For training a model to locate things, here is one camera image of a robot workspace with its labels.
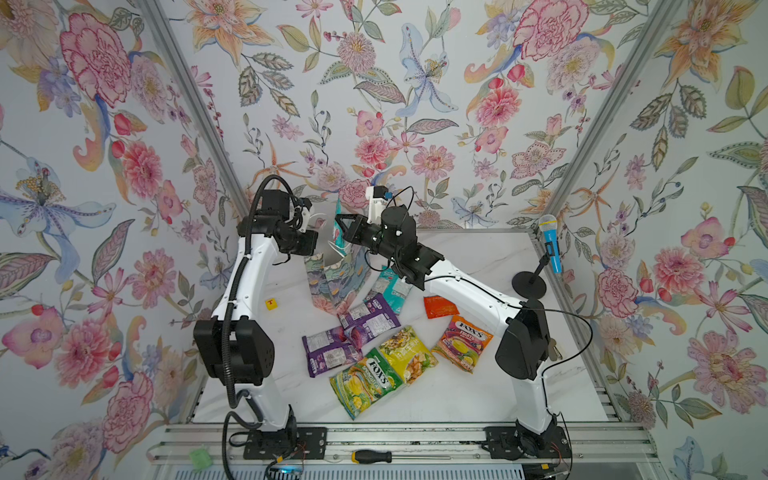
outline candy bag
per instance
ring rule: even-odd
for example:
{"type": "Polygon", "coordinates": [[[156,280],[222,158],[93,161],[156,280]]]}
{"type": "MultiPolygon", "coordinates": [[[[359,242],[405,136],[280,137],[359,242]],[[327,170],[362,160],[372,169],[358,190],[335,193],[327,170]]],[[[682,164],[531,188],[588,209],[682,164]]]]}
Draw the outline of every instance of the candy bag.
{"type": "Polygon", "coordinates": [[[456,305],[450,300],[442,298],[440,295],[425,296],[424,310],[427,311],[427,318],[458,315],[458,308],[456,308],[456,305]]]}
{"type": "Polygon", "coordinates": [[[400,326],[397,315],[381,293],[339,315],[339,321],[344,327],[346,338],[358,350],[387,330],[400,326]]]}
{"type": "Polygon", "coordinates": [[[377,349],[331,377],[333,391],[352,420],[383,396],[402,386],[402,380],[377,349]]]}
{"type": "Polygon", "coordinates": [[[384,296],[384,300],[392,307],[392,311],[399,315],[402,305],[406,302],[406,297],[411,291],[411,287],[413,285],[400,281],[397,273],[388,268],[379,274],[379,278],[376,279],[376,283],[371,287],[365,300],[370,300],[377,293],[381,293],[384,296]]]}
{"type": "Polygon", "coordinates": [[[382,343],[379,352],[409,385],[426,369],[437,365],[437,359],[419,340],[412,326],[407,326],[382,343]]]}
{"type": "Polygon", "coordinates": [[[362,353],[347,340],[340,326],[316,335],[303,336],[301,341],[306,351],[306,367],[312,378],[362,358],[362,353]]]}
{"type": "Polygon", "coordinates": [[[472,373],[480,354],[492,338],[490,333],[455,315],[432,351],[444,356],[460,369],[472,373]]]}

